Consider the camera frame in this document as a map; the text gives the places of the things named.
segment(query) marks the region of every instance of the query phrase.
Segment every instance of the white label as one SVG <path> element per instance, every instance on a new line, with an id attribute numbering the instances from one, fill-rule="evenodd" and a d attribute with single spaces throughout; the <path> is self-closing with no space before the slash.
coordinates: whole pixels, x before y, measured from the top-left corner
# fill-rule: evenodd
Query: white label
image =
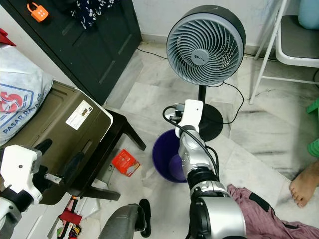
<path id="1" fill-rule="evenodd" d="M 72 128 L 78 130 L 92 110 L 92 106 L 90 106 L 86 101 L 82 101 L 81 104 L 79 104 L 79 106 L 67 119 L 66 123 Z"/>

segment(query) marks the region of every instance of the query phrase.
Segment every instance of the white chair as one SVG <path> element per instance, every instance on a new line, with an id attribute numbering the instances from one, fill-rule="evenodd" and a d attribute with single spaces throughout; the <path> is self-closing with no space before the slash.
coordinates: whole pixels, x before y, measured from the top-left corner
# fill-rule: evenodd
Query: white chair
<path id="1" fill-rule="evenodd" d="M 276 57 L 280 62 L 287 65 L 319 68 L 319 31 L 304 29 L 299 25 L 298 16 L 283 16 L 286 4 L 287 0 L 282 0 L 282 2 L 278 1 L 274 15 L 275 25 L 272 20 L 268 22 L 265 31 L 265 37 L 263 38 L 254 58 L 255 60 L 258 59 L 261 50 L 271 34 L 265 58 L 249 101 L 250 104 L 253 104 L 254 102 L 261 79 L 319 85 L 319 82 L 314 81 L 269 77 L 263 75 L 275 39 Z"/>

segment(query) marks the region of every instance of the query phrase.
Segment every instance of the red box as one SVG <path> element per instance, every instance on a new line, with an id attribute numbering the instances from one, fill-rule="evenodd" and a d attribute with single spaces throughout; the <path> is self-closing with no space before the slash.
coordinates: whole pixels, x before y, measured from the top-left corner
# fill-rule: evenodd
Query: red box
<path id="1" fill-rule="evenodd" d="M 112 160 L 112 164 L 120 173 L 128 177 L 131 177 L 135 170 L 137 170 L 140 166 L 140 163 L 137 162 L 137 160 L 134 159 L 133 156 L 131 156 L 125 149 L 122 149 L 122 151 L 116 155 L 116 157 Z"/>

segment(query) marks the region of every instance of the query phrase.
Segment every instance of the white wall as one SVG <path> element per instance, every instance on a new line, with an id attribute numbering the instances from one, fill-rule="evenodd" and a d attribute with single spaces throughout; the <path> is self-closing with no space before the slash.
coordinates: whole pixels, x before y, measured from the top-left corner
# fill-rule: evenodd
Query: white wall
<path id="1" fill-rule="evenodd" d="M 133 0 L 141 32 L 167 37 L 173 25 L 190 9 L 214 4 L 230 9 L 243 23 L 246 44 L 258 46 L 261 31 L 274 1 L 279 0 Z M 297 14 L 299 0 L 288 4 L 287 14 Z"/>
<path id="2" fill-rule="evenodd" d="M 31 37 L 26 34 L 1 5 L 0 28 L 8 33 L 8 38 L 16 44 L 17 49 L 43 71 L 54 76 L 57 81 L 75 87 L 75 84 L 60 70 Z"/>

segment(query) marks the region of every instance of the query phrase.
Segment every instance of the red logo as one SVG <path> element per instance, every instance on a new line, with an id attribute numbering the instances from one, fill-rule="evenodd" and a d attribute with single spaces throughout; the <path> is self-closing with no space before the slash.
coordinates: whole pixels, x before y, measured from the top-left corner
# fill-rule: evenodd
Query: red logo
<path id="1" fill-rule="evenodd" d="M 22 106 L 22 98 L 17 94 L 0 92 L 0 112 L 16 112 Z"/>

